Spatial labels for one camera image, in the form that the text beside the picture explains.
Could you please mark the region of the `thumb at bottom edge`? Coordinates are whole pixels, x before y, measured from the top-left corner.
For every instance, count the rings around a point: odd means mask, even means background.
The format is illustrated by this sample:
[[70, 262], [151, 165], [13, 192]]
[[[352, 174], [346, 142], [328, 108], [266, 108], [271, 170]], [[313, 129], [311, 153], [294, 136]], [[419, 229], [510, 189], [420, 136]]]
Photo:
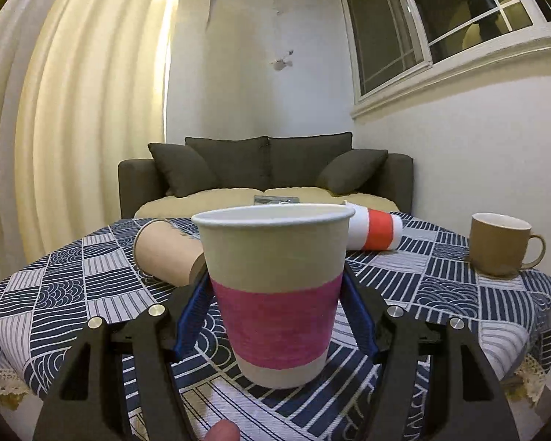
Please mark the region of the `thumb at bottom edge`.
[[205, 435], [204, 441], [240, 441], [241, 431], [232, 421], [223, 419], [217, 422]]

